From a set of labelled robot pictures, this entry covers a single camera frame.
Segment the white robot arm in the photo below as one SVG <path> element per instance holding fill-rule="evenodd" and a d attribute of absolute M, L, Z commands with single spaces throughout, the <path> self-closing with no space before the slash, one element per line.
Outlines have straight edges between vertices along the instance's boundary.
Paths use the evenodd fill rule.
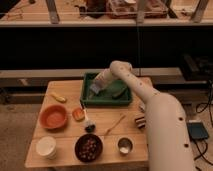
<path fill-rule="evenodd" d="M 113 61 L 95 77 L 95 93 L 116 79 L 124 81 L 145 104 L 149 170 L 196 171 L 181 103 L 136 77 L 132 65 L 124 61 Z"/>

